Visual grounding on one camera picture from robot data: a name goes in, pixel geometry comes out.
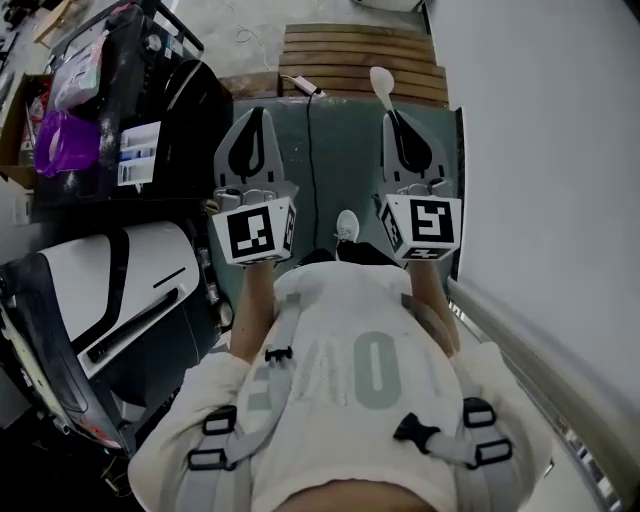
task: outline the white sneaker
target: white sneaker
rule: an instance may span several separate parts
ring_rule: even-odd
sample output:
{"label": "white sneaker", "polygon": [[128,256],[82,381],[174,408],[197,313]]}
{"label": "white sneaker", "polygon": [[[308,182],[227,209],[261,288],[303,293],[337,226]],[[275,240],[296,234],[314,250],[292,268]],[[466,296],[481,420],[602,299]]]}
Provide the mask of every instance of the white sneaker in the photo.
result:
{"label": "white sneaker", "polygon": [[360,234],[358,217],[351,210],[343,210],[336,222],[336,237],[340,242],[355,242]]}

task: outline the backpack strap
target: backpack strap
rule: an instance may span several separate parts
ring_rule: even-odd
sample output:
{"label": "backpack strap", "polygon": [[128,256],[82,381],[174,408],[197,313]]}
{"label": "backpack strap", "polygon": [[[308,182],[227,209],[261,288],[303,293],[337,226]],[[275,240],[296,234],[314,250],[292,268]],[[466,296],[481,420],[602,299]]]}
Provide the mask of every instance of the backpack strap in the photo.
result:
{"label": "backpack strap", "polygon": [[279,315],[278,332],[265,352],[272,406],[267,422],[260,430],[245,434],[237,422],[235,405],[220,407],[209,414],[202,425],[202,441],[187,454],[187,471],[178,489],[176,510],[211,512],[214,505],[216,509],[233,512],[251,510],[250,457],[270,438],[291,393],[289,360],[293,357],[291,343],[300,313],[300,294],[287,295]]}
{"label": "backpack strap", "polygon": [[475,445],[475,462],[455,468],[460,512],[516,512],[522,504],[523,483],[510,432],[504,436],[496,424],[493,407],[480,398],[481,389],[471,380],[464,366],[453,363],[460,381],[463,418],[457,438]]}

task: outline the wooden slat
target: wooden slat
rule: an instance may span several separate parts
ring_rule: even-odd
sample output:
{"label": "wooden slat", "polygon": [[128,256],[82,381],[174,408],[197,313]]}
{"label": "wooden slat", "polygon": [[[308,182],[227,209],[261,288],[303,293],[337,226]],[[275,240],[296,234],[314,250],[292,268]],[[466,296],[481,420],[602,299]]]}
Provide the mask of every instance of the wooden slat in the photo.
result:
{"label": "wooden slat", "polygon": [[433,52],[418,51],[409,48],[398,48],[394,46],[384,46],[382,44],[364,43],[285,43],[284,53],[286,54],[291,52],[355,52],[373,55],[388,55],[390,57],[402,57],[404,59],[434,63],[436,60],[435,54]]}
{"label": "wooden slat", "polygon": [[343,42],[343,43],[367,43],[382,44],[385,46],[397,46],[412,50],[433,52],[433,44],[429,41],[417,41],[415,39],[403,39],[401,37],[383,36],[379,34],[359,34],[349,32],[300,32],[285,34],[285,43],[304,42]]}
{"label": "wooden slat", "polygon": [[[364,78],[315,77],[313,84],[321,89],[373,92],[371,80]],[[295,86],[287,80],[282,84],[282,88],[288,91],[294,89]],[[415,98],[441,101],[443,103],[449,101],[447,91],[432,89],[431,87],[422,87],[420,85],[395,84],[393,92],[401,96],[413,96]]]}
{"label": "wooden slat", "polygon": [[387,55],[373,55],[353,52],[291,52],[280,56],[280,66],[337,65],[337,66],[381,66],[389,70],[410,71],[430,76],[444,77],[444,68],[422,62]]}
{"label": "wooden slat", "polygon": [[[281,75],[303,76],[312,79],[316,76],[341,76],[345,78],[369,78],[369,69],[362,66],[280,66]],[[429,76],[409,71],[389,70],[396,83],[422,85],[434,89],[447,90],[447,81],[437,76]]]}
{"label": "wooden slat", "polygon": [[[332,89],[326,89],[325,92],[329,95],[329,96],[335,96],[335,97],[343,97],[343,98],[366,98],[366,99],[372,99],[372,100],[376,100],[376,95],[370,92],[363,92],[363,91],[341,91],[341,90],[332,90]],[[306,94],[304,94],[301,91],[298,90],[291,90],[291,91],[283,91],[282,93],[283,96],[304,96],[304,97],[308,97]],[[445,102],[441,102],[441,101],[434,101],[434,100],[426,100],[424,98],[416,98],[413,96],[401,96],[400,94],[392,94],[391,95],[391,100],[393,102],[404,102],[404,103],[416,103],[418,105],[426,105],[429,107],[437,107],[437,108],[449,108],[449,104],[445,103]]]}
{"label": "wooden slat", "polygon": [[277,98],[278,72],[251,73],[246,75],[226,76],[220,78],[234,100],[250,98]]}
{"label": "wooden slat", "polygon": [[359,34],[377,34],[381,36],[402,37],[405,39],[414,39],[416,41],[431,42],[431,37],[426,34],[398,28],[349,25],[345,23],[302,23],[298,25],[287,25],[287,34],[300,32],[350,32]]}

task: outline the strap buckle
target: strap buckle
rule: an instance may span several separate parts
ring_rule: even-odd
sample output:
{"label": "strap buckle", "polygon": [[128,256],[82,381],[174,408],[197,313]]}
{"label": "strap buckle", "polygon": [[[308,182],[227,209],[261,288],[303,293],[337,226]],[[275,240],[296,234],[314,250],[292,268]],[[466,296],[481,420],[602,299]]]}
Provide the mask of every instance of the strap buckle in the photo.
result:
{"label": "strap buckle", "polygon": [[465,398],[462,403],[462,421],[467,428],[490,427],[496,422],[496,412],[482,398]]}
{"label": "strap buckle", "polygon": [[272,357],[279,363],[284,357],[291,359],[293,357],[293,350],[291,347],[266,350],[264,353],[264,360],[268,363],[271,361]]}
{"label": "strap buckle", "polygon": [[[233,432],[233,429],[236,426],[236,418],[238,416],[238,410],[235,405],[223,405],[219,407],[204,419],[204,423],[202,423],[202,432],[205,436],[219,436],[222,434],[230,434]],[[209,423],[216,422],[219,423],[221,421],[227,420],[227,425],[225,427],[215,427],[210,428]]]}
{"label": "strap buckle", "polygon": [[480,466],[509,460],[512,455],[513,445],[506,437],[497,441],[479,444],[476,446],[476,462],[475,464],[467,464],[467,468],[477,469]]}
{"label": "strap buckle", "polygon": [[414,413],[407,414],[398,425],[393,438],[398,441],[413,441],[420,453],[429,455],[427,442],[433,434],[442,432],[438,427],[425,427]]}
{"label": "strap buckle", "polygon": [[[206,462],[208,455],[218,455],[216,462]],[[196,462],[193,460],[194,456],[205,458],[204,462]],[[229,464],[227,466],[227,456],[224,453],[224,448],[215,448],[212,450],[191,450],[187,453],[187,467],[191,471],[209,471],[213,469],[224,469],[225,471],[233,471],[237,466],[237,463]]]}

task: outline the black cable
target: black cable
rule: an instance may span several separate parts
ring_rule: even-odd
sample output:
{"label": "black cable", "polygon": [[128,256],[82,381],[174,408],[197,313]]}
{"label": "black cable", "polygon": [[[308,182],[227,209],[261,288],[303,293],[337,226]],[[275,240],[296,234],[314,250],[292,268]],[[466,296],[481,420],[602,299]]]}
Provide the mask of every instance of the black cable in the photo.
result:
{"label": "black cable", "polygon": [[316,185],[316,170],[313,165],[313,143],[311,139],[311,118],[309,116],[309,110],[311,109],[311,101],[313,100],[313,95],[318,94],[320,89],[316,89],[309,96],[309,101],[307,101],[307,137],[309,139],[309,165],[311,166],[311,182],[313,184],[313,205],[315,208],[316,216],[313,222],[313,249],[318,250],[318,187]]}

